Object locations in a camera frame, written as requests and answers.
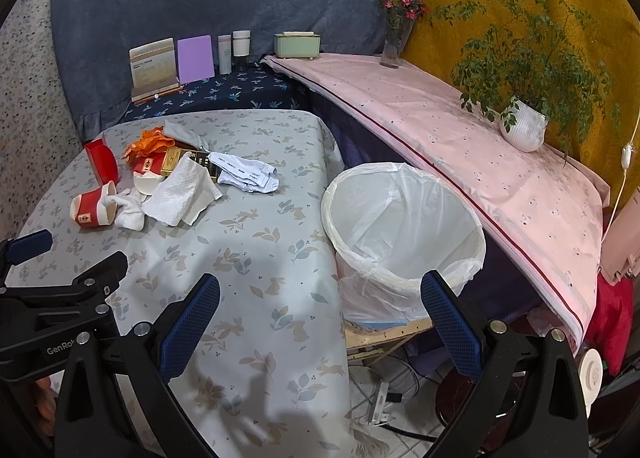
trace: white flower pot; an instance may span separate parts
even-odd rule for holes
[[[520,151],[529,153],[540,148],[545,141],[545,129],[548,120],[545,115],[516,100],[518,108],[511,106],[516,117],[516,125],[512,125],[507,133],[502,120],[500,131],[505,140]]]

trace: mint green box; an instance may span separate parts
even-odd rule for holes
[[[320,36],[276,34],[274,49],[280,59],[314,59],[320,55]]]

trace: white trash bag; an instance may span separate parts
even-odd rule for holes
[[[440,272],[456,295],[482,268],[478,216],[438,177],[397,163],[342,172],[322,197],[345,319],[369,327],[428,317],[422,276]]]

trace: orange plastic bag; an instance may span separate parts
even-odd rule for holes
[[[175,140],[162,134],[164,128],[154,127],[151,131],[143,131],[140,140],[127,145],[124,157],[132,165],[138,156],[149,156],[151,153],[163,153],[175,145]]]

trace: red cloth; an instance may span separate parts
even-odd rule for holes
[[[633,317],[633,282],[623,277],[618,284],[611,286],[599,273],[596,310],[584,338],[599,351],[613,376],[620,372]]]

